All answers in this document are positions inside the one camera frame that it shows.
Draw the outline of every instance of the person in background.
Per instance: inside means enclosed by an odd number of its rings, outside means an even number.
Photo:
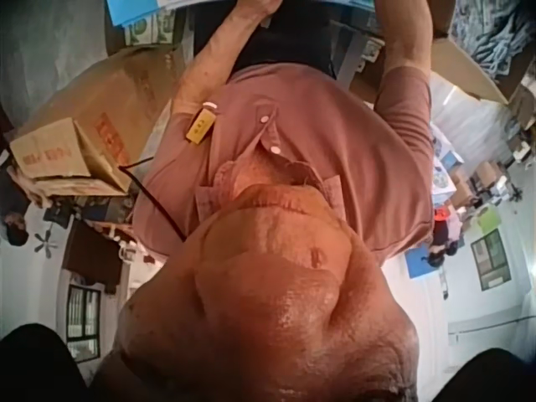
[[[13,181],[12,158],[8,149],[2,151],[0,166],[0,237],[20,247],[28,241],[24,215],[30,205],[24,191]]]

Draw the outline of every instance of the pink shirt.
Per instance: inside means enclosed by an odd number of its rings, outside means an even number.
[[[389,72],[375,111],[299,64],[243,70],[210,101],[218,107],[212,135],[196,146],[185,139],[192,116],[172,116],[144,180],[186,235],[225,202],[259,147],[296,184],[317,187],[380,263],[431,232],[430,91],[419,70]],[[142,194],[134,230],[162,257],[180,242]]]

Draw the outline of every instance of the box flap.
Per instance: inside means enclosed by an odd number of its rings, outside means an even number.
[[[508,100],[480,66],[449,39],[437,39],[432,45],[432,70],[469,95],[502,104]]]
[[[29,178],[90,176],[72,119],[32,131],[10,145],[15,160]]]
[[[47,195],[118,196],[122,191],[95,178],[50,178],[36,182]]]

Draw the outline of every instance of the blue cloth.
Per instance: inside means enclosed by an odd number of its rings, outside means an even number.
[[[534,41],[536,23],[519,0],[458,0],[451,36],[494,80]]]
[[[419,278],[437,271],[437,268],[428,264],[426,261],[427,258],[428,248],[425,245],[405,253],[405,262],[408,265],[408,272],[410,273],[411,279]]]

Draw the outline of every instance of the black object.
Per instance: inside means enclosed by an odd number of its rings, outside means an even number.
[[[446,245],[449,241],[449,226],[446,220],[434,221],[434,239],[432,245]]]
[[[463,366],[434,402],[531,400],[534,380],[534,366],[506,350],[490,349]]]
[[[193,54],[198,54],[231,12],[236,1],[193,6]],[[259,27],[240,53],[233,73],[257,64],[308,65],[334,78],[329,6],[310,0],[285,0],[268,28]]]
[[[5,400],[90,400],[64,342],[39,324],[19,327],[0,341],[0,393]]]

